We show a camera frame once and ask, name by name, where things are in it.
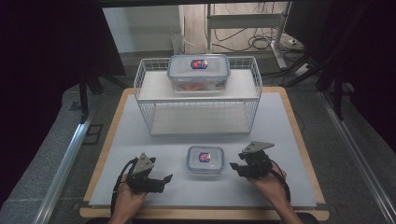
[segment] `white wire rack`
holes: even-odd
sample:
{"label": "white wire rack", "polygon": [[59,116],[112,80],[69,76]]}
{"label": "white wire rack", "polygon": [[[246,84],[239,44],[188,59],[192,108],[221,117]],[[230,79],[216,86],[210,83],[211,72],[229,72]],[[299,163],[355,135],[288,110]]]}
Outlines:
{"label": "white wire rack", "polygon": [[169,59],[143,59],[134,96],[152,135],[248,134],[262,94],[254,57],[229,57],[223,92],[176,92],[167,78]]}

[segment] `food inside container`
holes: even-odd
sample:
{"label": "food inside container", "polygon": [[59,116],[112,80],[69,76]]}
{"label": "food inside container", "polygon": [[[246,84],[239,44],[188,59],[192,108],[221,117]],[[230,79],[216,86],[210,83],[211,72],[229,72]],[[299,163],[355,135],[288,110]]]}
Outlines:
{"label": "food inside container", "polygon": [[223,150],[221,147],[190,147],[187,165],[195,175],[218,175],[223,168]]}
{"label": "food inside container", "polygon": [[175,55],[167,75],[175,91],[224,91],[230,64],[222,54]]}

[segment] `robotic hand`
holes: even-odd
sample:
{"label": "robotic hand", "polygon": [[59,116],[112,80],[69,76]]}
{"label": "robotic hand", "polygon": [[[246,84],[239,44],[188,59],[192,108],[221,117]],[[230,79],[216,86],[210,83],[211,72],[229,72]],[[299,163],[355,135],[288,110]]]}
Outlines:
{"label": "robotic hand", "polygon": [[290,202],[289,185],[286,183],[286,180],[282,175],[278,174],[272,169],[272,161],[264,152],[266,148],[273,146],[274,144],[272,143],[251,142],[247,147],[245,147],[245,149],[242,150],[242,153],[238,154],[239,158],[244,160],[247,165],[238,165],[235,162],[230,162],[230,165],[233,170],[239,174],[239,176],[244,177],[262,178],[271,173],[282,184],[286,191],[286,197]]}
{"label": "robotic hand", "polygon": [[134,158],[124,166],[113,189],[113,195],[111,198],[111,214],[113,214],[114,211],[122,176],[125,173],[126,168],[131,164],[132,167],[129,169],[125,182],[134,192],[163,192],[165,184],[171,181],[173,175],[168,175],[163,180],[149,178],[149,173],[151,173],[152,168],[154,167],[154,162],[155,158],[149,159],[145,153],[142,153],[139,158]]}

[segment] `black panel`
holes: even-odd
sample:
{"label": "black panel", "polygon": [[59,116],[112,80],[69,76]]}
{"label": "black panel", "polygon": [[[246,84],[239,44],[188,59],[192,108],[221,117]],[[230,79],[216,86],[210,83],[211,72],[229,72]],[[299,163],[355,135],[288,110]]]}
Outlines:
{"label": "black panel", "polygon": [[395,1],[373,1],[342,58],[352,103],[396,151]]}
{"label": "black panel", "polygon": [[124,75],[99,7],[25,6],[0,9],[1,202],[30,163],[81,73]]}
{"label": "black panel", "polygon": [[292,2],[285,32],[302,42],[307,49],[313,49],[322,38],[330,4],[330,1]]}

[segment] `person's wrist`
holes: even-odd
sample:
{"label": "person's wrist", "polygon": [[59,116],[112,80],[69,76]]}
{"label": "person's wrist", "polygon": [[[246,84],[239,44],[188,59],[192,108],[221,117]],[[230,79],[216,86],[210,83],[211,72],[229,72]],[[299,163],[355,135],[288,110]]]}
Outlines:
{"label": "person's wrist", "polygon": [[129,221],[129,218],[126,216],[119,216],[114,214],[113,217],[111,217],[110,221],[108,224],[125,224]]}
{"label": "person's wrist", "polygon": [[270,203],[275,209],[289,207],[290,203],[285,197],[273,196],[269,198]]}

